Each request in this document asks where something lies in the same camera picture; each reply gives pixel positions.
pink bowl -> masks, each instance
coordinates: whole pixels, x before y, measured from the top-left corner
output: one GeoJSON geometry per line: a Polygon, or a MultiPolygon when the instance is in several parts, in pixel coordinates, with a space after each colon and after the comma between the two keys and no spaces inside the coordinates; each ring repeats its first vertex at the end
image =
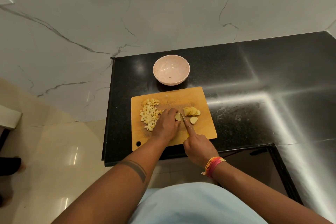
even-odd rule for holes
{"type": "Polygon", "coordinates": [[[159,58],[153,66],[155,78],[164,85],[178,85],[187,79],[190,73],[188,61],[177,55],[159,58]]]}

wooden cutting board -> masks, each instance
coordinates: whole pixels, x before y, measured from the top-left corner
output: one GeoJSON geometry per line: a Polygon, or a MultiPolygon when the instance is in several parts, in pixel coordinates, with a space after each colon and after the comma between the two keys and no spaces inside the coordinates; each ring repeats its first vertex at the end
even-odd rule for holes
{"type": "MultiPolygon", "coordinates": [[[[167,92],[160,92],[148,94],[143,96],[132,97],[131,112],[132,112],[132,150],[135,151],[139,146],[143,145],[151,137],[151,132],[144,127],[145,123],[141,122],[140,110],[142,109],[141,102],[146,99],[158,99],[159,105],[155,107],[157,110],[165,110],[166,108],[176,108],[183,113],[183,107],[193,106],[201,111],[198,121],[193,125],[196,133],[205,135],[208,139],[217,137],[215,125],[209,111],[207,101],[204,96],[202,87],[194,87],[182,90],[172,90],[167,92]]],[[[187,129],[181,121],[179,131],[176,137],[168,144],[168,146],[183,144],[188,137],[187,129]]]]}

white marble backsplash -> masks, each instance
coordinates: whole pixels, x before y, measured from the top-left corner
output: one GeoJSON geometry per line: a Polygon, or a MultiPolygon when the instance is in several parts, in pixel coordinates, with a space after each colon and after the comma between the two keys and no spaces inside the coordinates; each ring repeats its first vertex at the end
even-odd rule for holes
{"type": "Polygon", "coordinates": [[[78,120],[106,117],[111,56],[326,30],[336,0],[14,0],[0,76],[78,120]]]}

bracelet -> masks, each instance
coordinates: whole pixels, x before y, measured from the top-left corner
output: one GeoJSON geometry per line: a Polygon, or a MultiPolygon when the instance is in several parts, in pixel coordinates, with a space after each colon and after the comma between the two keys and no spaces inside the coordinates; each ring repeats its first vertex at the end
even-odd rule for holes
{"type": "Polygon", "coordinates": [[[226,160],[223,159],[222,157],[213,157],[210,158],[208,161],[207,165],[205,166],[205,172],[202,172],[202,175],[206,175],[207,177],[212,178],[212,173],[215,170],[216,166],[218,166],[219,163],[223,162],[226,160]]]}

left hand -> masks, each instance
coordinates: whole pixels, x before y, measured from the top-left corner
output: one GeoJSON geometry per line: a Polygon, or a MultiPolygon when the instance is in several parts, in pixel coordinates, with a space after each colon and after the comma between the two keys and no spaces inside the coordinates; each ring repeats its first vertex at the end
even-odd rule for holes
{"type": "Polygon", "coordinates": [[[180,121],[175,120],[178,112],[175,108],[164,110],[153,129],[152,138],[163,140],[168,144],[176,136],[181,124],[180,121]]]}

